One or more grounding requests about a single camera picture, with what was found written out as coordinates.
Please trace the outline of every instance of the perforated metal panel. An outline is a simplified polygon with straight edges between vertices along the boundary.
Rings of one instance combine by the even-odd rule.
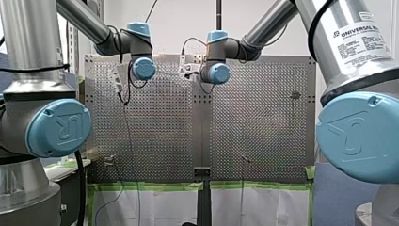
[[[263,56],[245,65],[229,61],[231,81],[212,95],[177,74],[177,55],[157,56],[155,62],[157,75],[131,92],[130,151],[122,106],[108,76],[118,58],[87,57],[86,104],[93,118],[88,149],[98,155],[89,170],[92,182],[193,181],[194,167],[201,166],[211,168],[212,180],[306,181],[305,166],[313,165],[314,61],[303,56]],[[104,165],[111,155],[116,167]]]
[[[212,179],[305,181],[313,164],[313,61],[264,56],[229,64],[231,80],[214,91]]]
[[[99,160],[90,169],[94,182],[107,180],[190,181],[192,166],[191,84],[180,78],[177,56],[156,57],[157,74],[143,89],[131,90],[126,108],[133,149],[108,72],[117,66],[117,57],[88,56],[87,104],[91,106]],[[103,159],[115,155],[116,166]]]

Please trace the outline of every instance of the light blue joint cap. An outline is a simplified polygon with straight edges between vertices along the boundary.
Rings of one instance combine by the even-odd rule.
[[[150,27],[147,23],[143,22],[130,22],[127,24],[127,29],[137,35],[149,37]]]
[[[29,123],[25,143],[36,157],[62,157],[76,152],[90,133],[88,109],[74,99],[53,101]]]
[[[225,40],[228,37],[227,31],[215,30],[208,33],[208,43]]]
[[[319,120],[317,141],[337,169],[364,182],[399,183],[399,99],[347,93],[328,103]]]
[[[209,73],[211,83],[215,85],[224,84],[230,79],[230,69],[224,63],[216,63],[211,67]]]
[[[155,64],[147,57],[141,57],[135,61],[132,68],[133,75],[143,81],[147,81],[153,78],[155,75]]]

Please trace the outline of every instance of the pipe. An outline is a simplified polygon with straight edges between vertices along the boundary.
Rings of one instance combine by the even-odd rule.
[[[101,44],[111,34],[106,24],[80,0],[56,0],[59,14],[76,26],[95,44]]]
[[[296,6],[290,0],[278,0],[265,13],[262,19],[243,37],[251,48],[262,50],[276,34],[294,19]]]
[[[216,30],[222,29],[222,0],[216,0]]]
[[[56,2],[54,0],[1,0],[0,14],[7,39],[8,65],[11,69],[40,69],[62,65]],[[10,93],[72,93],[59,70],[42,73],[14,73]]]

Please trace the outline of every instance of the white wall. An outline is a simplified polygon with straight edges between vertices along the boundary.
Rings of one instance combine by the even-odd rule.
[[[399,58],[399,43],[396,44],[398,25],[396,12],[398,0],[365,0],[374,14],[384,37],[392,48],[392,54]],[[272,6],[275,0],[224,0],[223,29],[236,38],[243,37],[249,29]],[[144,21],[152,0],[104,0],[104,18],[107,24],[125,27],[133,21]],[[154,52],[180,53],[183,42],[189,37],[206,39],[209,31],[215,29],[215,0],[159,0],[150,18]],[[202,46],[190,42],[191,52],[204,53]],[[263,50],[264,55],[309,56],[307,32],[296,16],[289,23],[284,36],[274,45]],[[322,74],[317,72],[316,93],[318,98],[325,89]]]

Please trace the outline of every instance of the wire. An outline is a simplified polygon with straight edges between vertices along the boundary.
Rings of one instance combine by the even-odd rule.
[[[120,198],[120,195],[123,193],[123,191],[124,191],[124,183],[123,183],[123,181],[120,181],[121,182],[121,184],[122,184],[122,189],[120,190],[120,193],[118,194],[118,196],[117,196],[117,198],[115,198],[114,200],[112,200],[112,201],[110,201],[110,202],[107,202],[107,203],[105,203],[105,204],[103,204],[97,211],[96,211],[96,215],[95,215],[95,217],[94,217],[94,225],[95,226],[97,226],[97,218],[98,218],[98,215],[99,215],[99,213],[100,213],[100,211],[102,210],[102,209],[104,209],[108,204],[110,204],[110,203],[112,203],[112,202],[116,202],[119,198]]]
[[[4,44],[4,42],[6,41],[6,38],[3,36],[0,40],[0,46],[2,46]]]
[[[327,0],[325,4],[320,8],[320,10],[316,13],[316,15],[313,18],[313,21],[311,22],[311,27],[309,28],[308,32],[308,47],[309,47],[309,52],[311,52],[311,57],[313,57],[315,61],[317,61],[317,58],[316,54],[314,53],[313,40],[314,40],[314,35],[316,33],[317,25],[319,25],[320,20],[322,16],[325,14],[325,12],[336,1],[337,0]]]
[[[125,122],[126,122],[127,134],[129,136],[129,150],[130,150],[130,153],[133,153],[132,133],[130,131],[129,121],[128,121],[127,114],[126,114],[126,106],[127,105],[123,106],[123,116],[124,116],[124,119],[125,119]],[[140,186],[139,186],[139,182],[138,182],[138,178],[137,178],[136,169],[134,169],[133,172],[134,172],[136,186],[137,186],[138,226],[140,226],[140,224],[141,224],[141,194],[140,194]]]
[[[282,29],[281,33],[279,34],[279,36],[275,40],[273,40],[272,42],[267,43],[264,47],[267,47],[267,46],[270,46],[270,45],[276,43],[284,35],[285,31],[287,30],[287,27],[288,27],[288,24],[286,24],[284,26],[284,28]]]
[[[54,66],[54,67],[45,67],[45,68],[37,68],[37,69],[7,69],[7,68],[0,68],[0,72],[6,72],[6,73],[42,73],[42,72],[49,72],[49,71],[55,71],[55,70],[60,70],[60,69],[69,69],[70,64],[64,64],[64,65],[59,65],[59,66]]]
[[[236,58],[238,58],[238,56],[240,56],[240,51],[243,51],[244,56],[245,56],[245,61],[238,59],[238,61],[242,64],[246,64],[248,62],[248,55],[247,55],[247,50],[246,48],[243,46],[243,44],[241,43],[241,41],[234,39],[234,38],[229,38],[230,40],[234,40],[235,42],[237,42],[237,45],[239,47],[237,54],[236,54]]]
[[[251,164],[252,161],[246,158],[244,155],[241,155],[241,197],[240,197],[240,226],[243,225],[243,209],[244,209],[244,184],[245,184],[245,177],[244,171],[247,169],[247,165]]]
[[[197,39],[197,38],[191,37],[191,38],[188,38],[188,39],[184,42],[183,47],[182,47],[182,53],[181,53],[181,55],[185,55],[185,45],[186,45],[190,40],[196,40],[197,42],[201,43],[202,45],[204,45],[204,46],[206,47],[206,43],[205,43],[205,42],[203,42],[202,40],[199,40],[199,39]]]
[[[130,151],[130,153],[132,153],[132,152],[133,152],[132,133],[131,133],[130,126],[129,126],[129,121],[128,121],[128,118],[127,118],[126,107],[127,107],[127,104],[123,104],[123,118],[124,118],[124,120],[125,120],[126,128],[127,128],[127,133],[128,133],[128,136],[129,136],[129,151]],[[120,190],[120,193],[118,194],[118,196],[117,196],[114,200],[112,200],[112,201],[110,201],[110,202],[107,202],[107,203],[103,204],[103,205],[96,211],[95,219],[94,219],[94,222],[95,222],[94,225],[95,225],[95,226],[98,225],[98,224],[97,224],[97,219],[98,219],[98,215],[99,215],[99,213],[101,212],[101,210],[103,210],[108,204],[113,203],[113,202],[116,202],[116,201],[120,198],[120,196],[121,196],[121,194],[123,193],[123,191],[125,190],[125,184],[124,184],[124,182],[123,182],[123,178],[121,178],[121,176],[120,176],[120,174],[119,174],[119,172],[118,172],[118,169],[117,169],[116,165],[114,164],[113,166],[115,167],[115,170],[117,171],[117,175],[118,175],[119,178],[120,178],[120,183],[121,183],[121,185],[122,185],[122,188],[121,188],[121,190]],[[141,193],[140,193],[139,182],[138,182],[138,179],[137,179],[136,169],[134,169],[133,172],[134,172],[135,181],[136,181],[136,188],[137,188],[137,199],[138,199],[138,226],[140,226],[140,224],[141,224]]]
[[[212,85],[211,90],[209,92],[205,91],[205,88],[203,87],[202,83],[199,83],[200,88],[202,89],[203,92],[205,92],[205,94],[207,95],[211,95],[212,92],[214,91],[214,87],[215,85]]]
[[[148,45],[150,46],[151,50],[153,49],[153,48],[152,48],[152,44],[151,44],[149,41],[147,41],[147,40],[141,38],[139,35],[135,34],[134,32],[132,32],[132,31],[130,31],[130,30],[125,30],[125,29],[121,29],[120,32],[124,32],[124,33],[127,33],[127,34],[129,34],[129,35],[135,36],[136,38],[138,38],[138,39],[144,41],[146,44],[148,44]]]
[[[155,0],[155,1],[153,2],[152,7],[151,7],[151,10],[150,10],[150,12],[149,12],[149,15],[147,16],[146,22],[149,21],[149,19],[150,19],[150,17],[151,17],[151,14],[152,14],[152,11],[153,11],[153,8],[155,7],[155,5],[156,5],[157,2],[158,2],[158,0]]]
[[[86,208],[86,177],[85,177],[85,168],[83,166],[82,155],[80,151],[74,153],[76,157],[77,168],[79,170],[79,215],[77,218],[77,226],[83,226],[85,222],[85,208]]]
[[[132,60],[129,62],[129,66],[127,67],[127,72],[128,72],[128,84],[132,84],[132,86],[134,87],[134,88],[136,88],[136,89],[143,89],[146,85],[147,85],[147,83],[148,83],[148,80],[147,81],[145,81],[144,82],[144,84],[142,85],[142,86],[136,86],[136,84],[135,84],[135,82],[134,81],[132,81],[132,79],[130,78],[130,73],[131,73],[131,71],[132,71],[132,67],[133,67],[133,62],[132,62]]]
[[[117,45],[117,43],[116,43],[116,40],[115,40],[115,39],[113,39],[113,40],[114,40],[115,49],[116,49],[118,52],[120,52],[120,64],[122,64],[122,62],[123,62],[123,49],[122,49],[123,45],[122,45],[122,39],[121,39],[121,37],[120,37],[120,32],[119,32],[118,29],[117,29],[115,26],[113,26],[113,25],[109,25],[108,27],[113,28],[114,31],[115,31],[113,34],[116,34],[117,37],[118,37],[118,44],[119,44],[119,47],[118,47],[118,45]]]

